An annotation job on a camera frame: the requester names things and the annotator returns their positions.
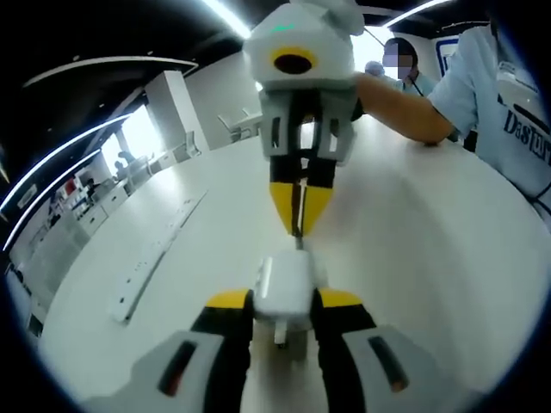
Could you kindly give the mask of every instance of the white tabletop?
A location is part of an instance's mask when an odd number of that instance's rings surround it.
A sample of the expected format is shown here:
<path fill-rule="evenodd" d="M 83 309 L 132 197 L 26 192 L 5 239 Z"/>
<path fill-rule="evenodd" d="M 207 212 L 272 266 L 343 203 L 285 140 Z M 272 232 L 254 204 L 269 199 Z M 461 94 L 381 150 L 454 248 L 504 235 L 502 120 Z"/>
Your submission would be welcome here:
<path fill-rule="evenodd" d="M 368 116 L 356 129 L 306 247 L 329 284 L 358 294 L 378 324 L 401 330 L 464 384 L 491 389 L 542 309 L 551 235 L 504 178 L 460 146 L 424 147 Z M 76 400 L 120 389 L 137 358 L 187 329 L 212 295 L 252 287 L 264 256 L 293 248 L 268 182 L 260 141 L 249 139 L 159 172 L 108 218 L 65 277 L 40 340 Z M 113 321 L 107 307 L 125 256 L 205 190 L 130 324 Z M 323 410 L 316 354 L 282 372 L 272 348 L 253 343 L 242 411 Z"/>

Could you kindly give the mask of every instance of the person's arm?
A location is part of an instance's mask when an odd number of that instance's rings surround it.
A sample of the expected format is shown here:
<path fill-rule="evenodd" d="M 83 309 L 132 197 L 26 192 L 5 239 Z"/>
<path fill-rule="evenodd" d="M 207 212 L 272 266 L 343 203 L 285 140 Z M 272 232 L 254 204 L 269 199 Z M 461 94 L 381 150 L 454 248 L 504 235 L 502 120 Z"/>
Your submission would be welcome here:
<path fill-rule="evenodd" d="M 409 139 L 435 144 L 454 131 L 424 97 L 407 95 L 365 74 L 358 75 L 356 87 L 365 113 Z"/>

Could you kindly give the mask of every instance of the dark hair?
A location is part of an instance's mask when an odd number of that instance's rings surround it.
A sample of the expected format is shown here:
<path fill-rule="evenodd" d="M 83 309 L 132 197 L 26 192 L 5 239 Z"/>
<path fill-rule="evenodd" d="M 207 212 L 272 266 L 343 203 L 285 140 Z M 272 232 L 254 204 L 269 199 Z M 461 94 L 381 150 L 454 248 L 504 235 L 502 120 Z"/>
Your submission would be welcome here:
<path fill-rule="evenodd" d="M 398 46 L 398 55 L 412 56 L 412 68 L 417 66 L 417 64 L 419 63 L 419 57 L 417 55 L 415 47 L 413 47 L 413 45 L 409 41 L 402 37 L 393 37 L 392 39 L 389 39 L 387 43 L 385 43 L 385 53 L 387 53 L 387 49 L 390 46 L 394 45 Z"/>

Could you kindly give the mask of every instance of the ceiling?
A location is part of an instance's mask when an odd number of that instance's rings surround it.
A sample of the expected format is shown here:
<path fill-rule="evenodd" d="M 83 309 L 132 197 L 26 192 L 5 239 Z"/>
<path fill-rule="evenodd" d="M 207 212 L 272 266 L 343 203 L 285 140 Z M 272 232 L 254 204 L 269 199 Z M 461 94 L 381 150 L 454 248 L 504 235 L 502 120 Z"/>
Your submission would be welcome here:
<path fill-rule="evenodd" d="M 220 0 L 250 27 L 286 3 L 282 0 Z M 368 25 L 381 25 L 424 1 L 358 0 Z M 29 79 L 51 69 L 109 56 L 151 56 L 195 62 L 198 70 L 240 50 L 241 40 L 202 0 L 69 0 L 12 2 L 3 12 L 4 70 L 2 164 L 13 183 L 48 152 L 104 122 L 135 91 L 166 69 L 189 65 L 133 63 L 92 65 L 47 77 L 27 87 Z M 393 31 L 427 38 L 455 34 L 454 23 L 486 20 L 480 2 L 457 0 L 398 23 Z M 463 30 L 468 26 L 459 26 Z M 138 94 L 122 113 L 136 109 Z M 45 187 L 81 158 L 94 137 L 63 151 L 38 177 Z M 0 194 L 10 185 L 1 182 Z M 21 212 L 7 208 L 9 219 Z"/>

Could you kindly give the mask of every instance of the window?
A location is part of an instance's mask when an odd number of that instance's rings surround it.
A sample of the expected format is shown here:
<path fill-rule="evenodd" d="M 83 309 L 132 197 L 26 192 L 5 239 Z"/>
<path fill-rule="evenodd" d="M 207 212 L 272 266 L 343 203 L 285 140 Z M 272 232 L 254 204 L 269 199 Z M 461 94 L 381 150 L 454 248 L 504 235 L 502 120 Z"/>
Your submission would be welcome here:
<path fill-rule="evenodd" d="M 379 28 L 376 26 L 366 26 L 366 29 L 371 32 L 379 41 L 373 38 L 368 32 L 363 32 L 361 36 L 350 36 L 352 39 L 352 47 L 354 48 L 354 61 L 356 71 L 363 72 L 365 65 L 370 61 L 381 62 L 383 54 L 383 45 L 392 39 L 394 34 L 387 28 Z M 385 74 L 393 79 L 398 78 L 398 69 L 395 67 L 385 67 Z"/>
<path fill-rule="evenodd" d="M 122 162 L 124 166 L 127 166 L 127 161 L 119 158 L 119 152 L 121 151 L 121 146 L 119 145 L 119 140 L 112 134 L 109 139 L 105 141 L 102 146 L 102 154 L 105 159 L 105 163 L 109 168 L 111 175 L 117 175 L 117 168 L 115 167 L 115 162 Z"/>
<path fill-rule="evenodd" d="M 163 141 L 158 136 L 145 106 L 140 106 L 122 124 L 122 132 L 130 153 L 136 158 L 151 158 L 163 151 Z"/>

